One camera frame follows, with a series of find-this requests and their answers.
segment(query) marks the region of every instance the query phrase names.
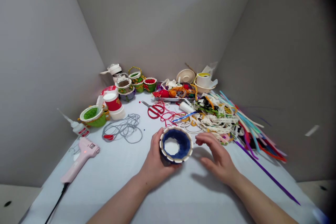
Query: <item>green cup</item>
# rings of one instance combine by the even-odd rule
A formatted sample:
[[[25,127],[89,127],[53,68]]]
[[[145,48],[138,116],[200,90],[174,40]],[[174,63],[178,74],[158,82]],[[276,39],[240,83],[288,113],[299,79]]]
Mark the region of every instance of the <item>green cup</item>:
[[[92,127],[99,128],[104,126],[106,123],[106,115],[104,111],[101,110],[98,115],[96,115],[96,113],[97,113],[97,105],[85,109],[81,113],[79,118],[82,122]]]
[[[143,81],[143,78],[141,76],[141,73],[140,72],[135,72],[135,73],[132,73],[129,78],[132,80],[132,83],[133,84],[139,84]]]
[[[135,87],[135,90],[138,92],[138,93],[142,93],[144,91],[144,81],[138,83],[138,84],[133,84],[133,86]]]
[[[147,78],[145,79],[143,86],[147,90],[147,92],[153,93],[156,88],[156,83],[157,80],[155,78]]]

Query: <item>hand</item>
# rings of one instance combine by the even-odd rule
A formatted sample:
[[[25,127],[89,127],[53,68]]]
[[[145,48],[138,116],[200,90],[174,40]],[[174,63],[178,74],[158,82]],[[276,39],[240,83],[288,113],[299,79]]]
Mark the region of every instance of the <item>hand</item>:
[[[147,154],[146,160],[139,171],[138,175],[145,181],[149,190],[157,187],[166,178],[173,174],[176,169],[180,168],[181,164],[171,164],[170,166],[164,166],[160,158],[160,137],[163,133],[163,128],[156,132],[150,143],[150,149]]]
[[[201,146],[206,144],[213,155],[215,162],[201,157],[201,163],[212,172],[220,181],[229,186],[237,181],[240,173],[233,164],[227,150],[218,142],[217,138],[211,133],[200,133],[196,136],[196,144]]]

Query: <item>white table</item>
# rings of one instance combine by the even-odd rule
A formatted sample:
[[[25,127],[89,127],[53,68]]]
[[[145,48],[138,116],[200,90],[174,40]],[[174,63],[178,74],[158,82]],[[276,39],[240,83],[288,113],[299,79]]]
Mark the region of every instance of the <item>white table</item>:
[[[151,94],[137,94],[129,103],[123,102],[126,113],[139,114],[139,128],[143,139],[129,144],[124,139],[105,142],[102,128],[92,129],[88,138],[100,148],[100,153],[89,159],[70,184],[50,223],[86,223],[103,204],[141,168],[149,150],[151,137],[165,124],[147,115],[144,100],[152,103]],[[170,110],[179,111],[175,104]],[[138,134],[129,139],[136,141]],[[295,180],[274,159],[259,154],[259,162],[300,203],[297,205],[236,144],[226,146],[238,170],[261,189],[299,223],[317,223],[313,216],[314,204],[296,185]],[[132,223],[253,223],[239,198],[230,188],[218,182],[199,162],[197,157],[209,155],[207,146],[195,146],[189,160],[179,172],[165,181],[144,200]],[[60,178],[73,163],[66,153],[43,185],[43,190],[28,211],[23,224],[44,223],[56,204],[63,184]]]

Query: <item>glue bottle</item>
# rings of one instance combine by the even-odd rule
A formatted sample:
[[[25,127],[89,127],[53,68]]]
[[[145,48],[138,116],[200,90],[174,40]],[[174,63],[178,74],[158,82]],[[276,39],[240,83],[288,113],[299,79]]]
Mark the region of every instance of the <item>glue bottle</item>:
[[[60,111],[59,109],[57,110],[64,116],[66,120],[68,120],[72,127],[72,131],[75,132],[77,135],[79,135],[80,137],[85,137],[90,133],[84,124],[72,121],[69,117],[63,114],[62,111]]]

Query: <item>pink glue gun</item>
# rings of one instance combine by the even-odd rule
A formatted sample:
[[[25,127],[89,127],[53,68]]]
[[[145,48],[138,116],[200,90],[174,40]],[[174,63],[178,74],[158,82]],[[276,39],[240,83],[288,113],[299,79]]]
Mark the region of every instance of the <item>pink glue gun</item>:
[[[94,144],[86,137],[80,138],[78,146],[80,149],[80,155],[71,166],[71,168],[68,170],[68,172],[61,178],[62,183],[71,183],[75,179],[85,162],[89,158],[95,157],[100,152],[100,148],[98,147],[98,145]]]

